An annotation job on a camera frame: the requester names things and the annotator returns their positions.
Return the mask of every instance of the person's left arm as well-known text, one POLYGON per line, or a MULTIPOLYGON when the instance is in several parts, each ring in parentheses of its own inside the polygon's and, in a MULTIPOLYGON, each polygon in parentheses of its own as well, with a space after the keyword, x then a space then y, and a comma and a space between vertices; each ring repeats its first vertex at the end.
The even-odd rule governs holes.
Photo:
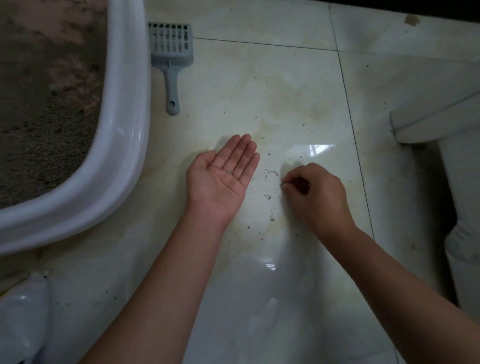
POLYGON ((223 233, 260 155, 250 135, 201 153, 187 171, 187 209, 145 279, 80 361, 181 363, 223 233))

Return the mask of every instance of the scoop handle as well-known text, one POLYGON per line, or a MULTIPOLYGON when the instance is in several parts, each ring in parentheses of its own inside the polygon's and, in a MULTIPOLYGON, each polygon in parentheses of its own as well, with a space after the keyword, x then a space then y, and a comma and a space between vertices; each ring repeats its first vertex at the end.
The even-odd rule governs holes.
POLYGON ((172 68, 167 68, 163 75, 165 77, 165 88, 167 89, 167 113, 171 116, 180 113, 180 103, 178 94, 178 71, 172 68))

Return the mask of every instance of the hand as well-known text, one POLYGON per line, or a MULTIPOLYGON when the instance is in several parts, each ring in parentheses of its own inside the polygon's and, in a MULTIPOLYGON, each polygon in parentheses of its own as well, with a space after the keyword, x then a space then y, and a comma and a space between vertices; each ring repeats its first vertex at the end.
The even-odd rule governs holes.
POLYGON ((249 134, 234 135, 216 153, 200 153, 187 170, 187 210, 225 230, 245 198, 260 154, 249 134))
POLYGON ((320 241, 354 229, 347 193, 340 179, 316 163, 291 170, 282 190, 320 241))

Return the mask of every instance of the white plastic bag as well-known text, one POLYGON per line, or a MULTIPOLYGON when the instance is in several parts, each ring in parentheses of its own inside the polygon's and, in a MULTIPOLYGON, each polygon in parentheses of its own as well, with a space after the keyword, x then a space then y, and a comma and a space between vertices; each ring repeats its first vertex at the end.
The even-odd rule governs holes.
POLYGON ((32 273, 0 297, 2 364, 31 363, 45 345, 50 294, 48 281, 32 273))

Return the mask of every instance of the forearm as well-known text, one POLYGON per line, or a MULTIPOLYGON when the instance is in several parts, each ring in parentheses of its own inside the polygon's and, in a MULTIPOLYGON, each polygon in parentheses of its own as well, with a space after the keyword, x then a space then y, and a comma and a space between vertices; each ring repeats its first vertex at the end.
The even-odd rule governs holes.
POLYGON ((480 328, 364 232, 323 242, 409 363, 478 363, 480 328))
POLYGON ((187 211, 147 276, 82 363, 181 363, 223 231, 187 211))

